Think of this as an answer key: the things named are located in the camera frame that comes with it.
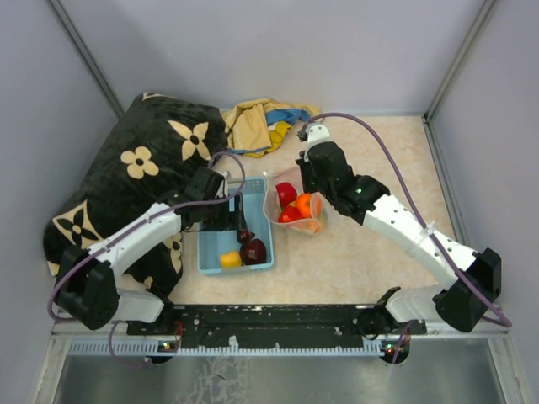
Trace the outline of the orange tangerine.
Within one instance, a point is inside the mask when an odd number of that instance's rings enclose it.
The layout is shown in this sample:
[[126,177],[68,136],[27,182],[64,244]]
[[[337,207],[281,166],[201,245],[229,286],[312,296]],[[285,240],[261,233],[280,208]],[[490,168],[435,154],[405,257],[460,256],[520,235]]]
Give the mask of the orange tangerine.
[[303,218],[311,218],[311,201],[312,195],[310,193],[303,193],[296,198],[296,208],[300,212]]

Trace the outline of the clear zip top bag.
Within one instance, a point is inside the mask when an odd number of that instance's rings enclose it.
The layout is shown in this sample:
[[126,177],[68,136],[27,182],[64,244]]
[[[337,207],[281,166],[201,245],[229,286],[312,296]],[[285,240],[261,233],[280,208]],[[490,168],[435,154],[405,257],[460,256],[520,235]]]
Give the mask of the clear zip top bag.
[[[294,167],[280,173],[264,173],[264,178],[266,179],[266,195],[264,197],[263,212],[266,218],[272,224],[277,226],[314,236],[310,234],[307,229],[307,221],[318,216],[323,210],[326,210],[323,203],[323,197],[320,193],[310,193],[312,195],[311,218],[303,218],[302,220],[294,221],[292,223],[278,222],[278,217],[284,208],[280,207],[275,185],[281,182],[289,182],[296,189],[297,196],[305,193],[302,189],[300,169],[298,167]],[[296,206],[296,201],[288,206]]]

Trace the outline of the red pear shaped fruit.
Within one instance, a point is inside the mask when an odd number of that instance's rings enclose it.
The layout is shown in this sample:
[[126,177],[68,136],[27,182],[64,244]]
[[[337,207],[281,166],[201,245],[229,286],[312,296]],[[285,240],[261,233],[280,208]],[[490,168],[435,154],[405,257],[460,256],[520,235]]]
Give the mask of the red pear shaped fruit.
[[302,220],[304,216],[295,206],[286,206],[278,217],[279,223],[292,223]]

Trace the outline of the small dark red fruit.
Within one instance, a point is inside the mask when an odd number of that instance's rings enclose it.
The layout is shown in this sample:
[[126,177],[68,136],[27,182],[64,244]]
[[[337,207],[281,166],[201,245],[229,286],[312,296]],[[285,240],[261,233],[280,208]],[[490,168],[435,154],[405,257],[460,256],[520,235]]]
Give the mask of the small dark red fruit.
[[240,229],[237,231],[237,241],[240,244],[251,241],[255,238],[255,234],[247,229]]

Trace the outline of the yellow peach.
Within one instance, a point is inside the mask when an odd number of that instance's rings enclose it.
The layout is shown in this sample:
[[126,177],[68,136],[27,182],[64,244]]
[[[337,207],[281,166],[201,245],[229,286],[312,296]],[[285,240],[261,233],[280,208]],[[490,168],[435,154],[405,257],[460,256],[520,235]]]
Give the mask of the yellow peach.
[[229,251],[219,257],[222,268],[237,268],[243,265],[239,251]]

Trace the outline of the dark red apple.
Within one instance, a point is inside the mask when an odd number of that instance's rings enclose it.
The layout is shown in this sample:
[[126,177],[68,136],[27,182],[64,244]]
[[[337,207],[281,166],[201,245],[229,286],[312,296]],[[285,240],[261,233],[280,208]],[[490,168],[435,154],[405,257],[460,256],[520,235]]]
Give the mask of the dark red apple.
[[245,242],[240,248],[240,258],[245,265],[256,265],[266,262],[267,250],[264,243],[254,238]]

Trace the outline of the small orange mango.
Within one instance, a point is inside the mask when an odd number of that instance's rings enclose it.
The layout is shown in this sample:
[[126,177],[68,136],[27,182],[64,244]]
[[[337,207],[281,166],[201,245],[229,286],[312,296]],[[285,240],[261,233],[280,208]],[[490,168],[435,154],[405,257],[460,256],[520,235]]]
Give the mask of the small orange mango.
[[311,218],[307,221],[307,229],[310,234],[316,235],[322,232],[327,225],[327,213],[323,210],[318,216]]

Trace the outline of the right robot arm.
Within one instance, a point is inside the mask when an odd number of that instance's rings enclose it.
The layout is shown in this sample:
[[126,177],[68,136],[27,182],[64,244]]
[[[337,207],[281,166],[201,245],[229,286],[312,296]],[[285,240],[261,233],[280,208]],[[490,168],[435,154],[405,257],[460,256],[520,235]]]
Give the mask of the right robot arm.
[[470,332],[498,298],[501,257],[494,250],[477,252],[422,225],[388,187],[354,174],[335,142],[308,148],[296,164],[305,191],[319,192],[341,215],[392,241],[436,279],[435,285],[390,293],[376,312],[382,331],[396,332],[408,321],[441,319]]

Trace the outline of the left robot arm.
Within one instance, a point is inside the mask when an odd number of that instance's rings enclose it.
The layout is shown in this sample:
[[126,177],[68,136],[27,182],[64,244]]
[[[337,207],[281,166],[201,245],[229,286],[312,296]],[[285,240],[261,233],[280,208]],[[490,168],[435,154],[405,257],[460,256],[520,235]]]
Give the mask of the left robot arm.
[[121,276],[158,244],[196,223],[224,216],[243,184],[231,186],[228,171],[202,167],[183,191],[170,191],[140,217],[86,249],[71,246],[61,258],[49,305],[68,313],[89,330],[111,322],[143,322],[154,332],[169,332],[175,314],[165,299],[149,290],[123,290]]

